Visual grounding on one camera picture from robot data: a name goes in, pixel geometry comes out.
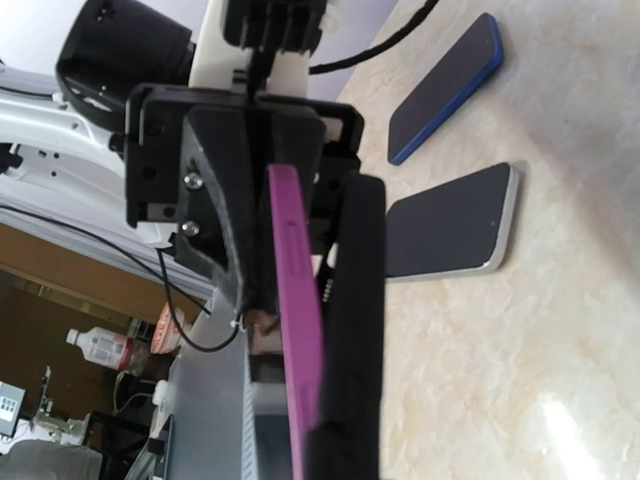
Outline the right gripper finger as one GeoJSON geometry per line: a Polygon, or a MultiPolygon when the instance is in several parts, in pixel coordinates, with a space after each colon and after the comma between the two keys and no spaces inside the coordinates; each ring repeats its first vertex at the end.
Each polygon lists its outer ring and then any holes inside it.
{"type": "Polygon", "coordinates": [[[324,365],[319,422],[306,438],[307,479],[377,479],[385,330],[384,183],[351,174],[339,195],[321,262],[324,365]]]}

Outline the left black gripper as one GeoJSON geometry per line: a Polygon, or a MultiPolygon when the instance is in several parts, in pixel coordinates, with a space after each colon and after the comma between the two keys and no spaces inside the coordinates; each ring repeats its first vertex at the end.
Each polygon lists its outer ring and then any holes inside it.
{"type": "Polygon", "coordinates": [[[315,174],[357,169],[363,129],[346,104],[139,85],[122,137],[127,224],[145,244],[166,248],[180,221],[178,263],[236,311],[263,309],[256,198],[264,169],[294,166],[307,207],[323,215],[333,195],[313,186],[315,174]]]}

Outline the purple edged smartphone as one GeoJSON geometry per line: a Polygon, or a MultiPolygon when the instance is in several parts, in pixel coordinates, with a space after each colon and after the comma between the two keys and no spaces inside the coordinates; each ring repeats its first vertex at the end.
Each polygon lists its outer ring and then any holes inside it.
{"type": "Polygon", "coordinates": [[[293,477],[308,479],[307,437],[318,424],[323,326],[295,167],[267,167],[293,477]]]}

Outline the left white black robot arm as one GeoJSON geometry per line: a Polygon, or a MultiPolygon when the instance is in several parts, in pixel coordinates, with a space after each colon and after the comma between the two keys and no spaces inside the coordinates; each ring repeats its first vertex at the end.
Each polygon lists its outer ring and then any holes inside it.
{"type": "Polygon", "coordinates": [[[359,167],[362,116],[307,96],[327,13],[211,1],[193,34],[139,1],[88,1],[53,76],[3,68],[2,171],[174,246],[235,310],[272,310],[271,174],[297,180],[314,242],[359,167]]]}

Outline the silver edged smartphone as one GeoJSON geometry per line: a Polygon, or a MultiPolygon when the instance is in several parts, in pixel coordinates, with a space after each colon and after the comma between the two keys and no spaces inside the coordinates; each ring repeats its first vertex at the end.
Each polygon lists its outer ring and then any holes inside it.
{"type": "Polygon", "coordinates": [[[486,274],[503,262],[520,184],[503,162],[396,201],[386,215],[391,281],[486,274]]]}

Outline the blue edged smartphone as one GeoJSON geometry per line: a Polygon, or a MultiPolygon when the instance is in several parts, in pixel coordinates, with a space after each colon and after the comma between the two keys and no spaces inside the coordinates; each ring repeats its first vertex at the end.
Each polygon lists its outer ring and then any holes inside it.
{"type": "Polygon", "coordinates": [[[398,166],[500,68],[496,18],[481,14],[392,113],[387,161],[398,166]]]}

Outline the plastic water bottle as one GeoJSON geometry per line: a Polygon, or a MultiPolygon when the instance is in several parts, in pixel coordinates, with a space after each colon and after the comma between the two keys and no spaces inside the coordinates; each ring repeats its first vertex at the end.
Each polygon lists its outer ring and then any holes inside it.
{"type": "Polygon", "coordinates": [[[134,349],[131,338],[100,327],[70,329],[66,342],[78,347],[86,361],[118,372],[127,368],[134,349]]]}

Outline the front aluminium rail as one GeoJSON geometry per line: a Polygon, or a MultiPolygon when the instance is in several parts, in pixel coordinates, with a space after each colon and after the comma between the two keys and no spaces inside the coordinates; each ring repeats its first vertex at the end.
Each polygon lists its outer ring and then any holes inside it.
{"type": "Polygon", "coordinates": [[[238,313],[219,289],[206,326],[228,344],[209,355],[206,385],[207,458],[211,479],[290,479],[289,420],[284,371],[250,351],[249,335],[232,322],[238,313]]]}

